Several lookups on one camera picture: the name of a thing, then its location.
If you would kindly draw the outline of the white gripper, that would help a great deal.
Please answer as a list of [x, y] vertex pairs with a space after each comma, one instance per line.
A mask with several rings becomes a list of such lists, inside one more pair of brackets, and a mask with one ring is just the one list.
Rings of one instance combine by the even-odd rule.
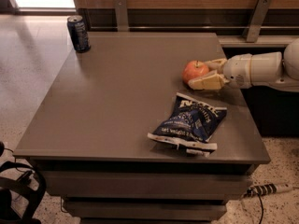
[[250, 62], [252, 55], [235, 55], [228, 61], [226, 58], [205, 61], [211, 72], [188, 81], [193, 90], [220, 90], [225, 84], [236, 89], [251, 87]]

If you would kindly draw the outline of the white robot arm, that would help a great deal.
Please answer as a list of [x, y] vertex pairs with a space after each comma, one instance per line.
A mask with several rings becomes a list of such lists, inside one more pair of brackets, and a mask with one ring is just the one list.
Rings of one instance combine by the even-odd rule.
[[266, 86], [299, 92], [299, 39], [292, 41], [283, 53], [248, 53], [230, 59], [195, 62], [195, 67], [203, 65], [208, 68], [206, 74], [185, 81], [193, 90], [220, 90], [227, 85], [236, 89]]

